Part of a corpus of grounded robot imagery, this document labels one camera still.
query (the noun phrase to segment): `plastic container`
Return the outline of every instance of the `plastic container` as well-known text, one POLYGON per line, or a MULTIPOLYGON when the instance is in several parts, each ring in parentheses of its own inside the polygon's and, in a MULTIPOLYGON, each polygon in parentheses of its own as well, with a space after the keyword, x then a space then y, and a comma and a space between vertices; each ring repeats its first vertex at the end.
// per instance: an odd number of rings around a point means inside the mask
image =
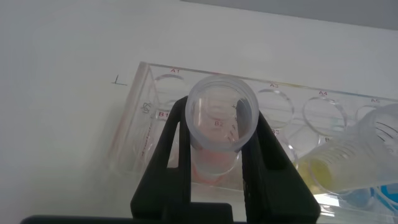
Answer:
POLYGON ((259 107, 256 95, 242 80, 211 76, 192 88, 185 117, 195 174, 214 182, 235 166, 241 147, 256 130, 259 107), (239 128, 237 119, 242 124, 239 128))
MULTIPOLYGON (((110 168, 114 173, 124 179, 132 179, 138 184, 173 103, 187 96, 200 80, 221 75, 225 74, 142 62, 136 72, 109 152, 110 168)), ((242 80, 255 93, 260 111, 296 165, 297 158, 331 141, 340 132, 354 126, 374 108, 398 103, 397 100, 388 98, 233 75, 229 77, 242 80)), ((178 133, 174 137, 169 167, 176 167, 178 164, 178 154, 173 153, 177 152, 176 149, 178 133)), ((206 182, 193 174, 192 201, 229 203, 233 208, 234 221, 246 221, 241 168, 241 158, 238 154, 235 166, 216 182, 206 182)), ((126 187, 134 190, 135 185, 126 187)), ((328 210, 322 212, 319 222, 390 223, 393 220, 392 212, 382 203, 377 209, 364 210, 360 207, 346 208, 346 202, 333 194, 315 197, 325 208, 328 207, 328 210)))
POLYGON ((315 194, 398 182, 398 104, 369 112, 358 124, 298 160, 315 194))

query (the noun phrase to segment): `clear tube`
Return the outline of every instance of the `clear tube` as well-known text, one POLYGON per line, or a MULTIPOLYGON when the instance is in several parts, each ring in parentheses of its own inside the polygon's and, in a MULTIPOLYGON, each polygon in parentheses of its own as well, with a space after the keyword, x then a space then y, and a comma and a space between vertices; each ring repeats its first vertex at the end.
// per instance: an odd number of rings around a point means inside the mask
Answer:
POLYGON ((258 116, 257 98, 242 80, 215 75, 198 82, 185 107, 195 174, 209 181, 227 174, 253 135, 258 116))

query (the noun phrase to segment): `clear plastic cup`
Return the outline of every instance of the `clear plastic cup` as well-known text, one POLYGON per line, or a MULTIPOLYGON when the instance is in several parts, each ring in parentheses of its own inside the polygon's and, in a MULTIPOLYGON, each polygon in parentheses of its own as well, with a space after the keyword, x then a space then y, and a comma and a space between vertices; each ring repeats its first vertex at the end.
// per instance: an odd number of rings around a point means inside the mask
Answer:
POLYGON ((242 80, 214 75, 199 81, 185 107, 194 174, 209 182, 227 174, 253 135, 258 117, 257 98, 242 80))
POLYGON ((370 111, 337 137, 298 160, 315 194, 398 182, 398 104, 370 111))

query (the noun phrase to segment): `pencil mark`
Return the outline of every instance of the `pencil mark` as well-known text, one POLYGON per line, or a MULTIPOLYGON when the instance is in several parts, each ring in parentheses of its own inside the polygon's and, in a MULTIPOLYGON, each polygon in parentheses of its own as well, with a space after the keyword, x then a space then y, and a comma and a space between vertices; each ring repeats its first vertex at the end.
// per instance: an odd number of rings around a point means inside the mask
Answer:
POLYGON ((123 83, 118 83, 118 78, 119 78, 119 75, 117 75, 117 76, 116 76, 116 79, 115 79, 115 81, 114 81, 114 82, 112 82, 112 84, 124 85, 124 86, 126 86, 126 85, 127 85, 127 84, 123 84, 123 83))

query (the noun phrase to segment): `blue object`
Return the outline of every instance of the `blue object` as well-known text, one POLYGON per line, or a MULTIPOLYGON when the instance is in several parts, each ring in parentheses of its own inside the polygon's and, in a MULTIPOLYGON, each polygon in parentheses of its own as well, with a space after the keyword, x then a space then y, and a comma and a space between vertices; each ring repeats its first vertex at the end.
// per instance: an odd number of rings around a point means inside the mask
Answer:
POLYGON ((377 199, 393 212, 398 212, 398 184, 377 187, 377 199))

